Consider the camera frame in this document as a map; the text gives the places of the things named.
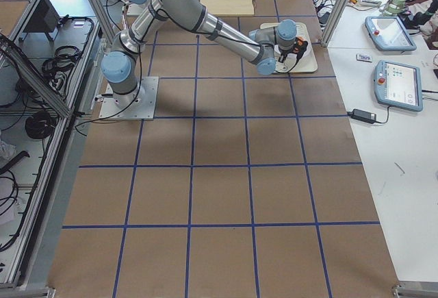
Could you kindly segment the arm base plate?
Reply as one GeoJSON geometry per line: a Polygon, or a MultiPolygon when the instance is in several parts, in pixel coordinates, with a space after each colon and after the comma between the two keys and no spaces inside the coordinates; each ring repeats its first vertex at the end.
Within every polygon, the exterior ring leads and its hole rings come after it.
{"type": "Polygon", "coordinates": [[[154,119],[159,86],[158,77],[143,76],[141,88],[129,95],[114,94],[109,84],[106,87],[99,118],[103,120],[148,120],[154,119]]]}
{"type": "Polygon", "coordinates": [[[147,9],[148,3],[136,4],[130,3],[127,8],[127,16],[137,17],[141,15],[141,13],[147,9]]]}

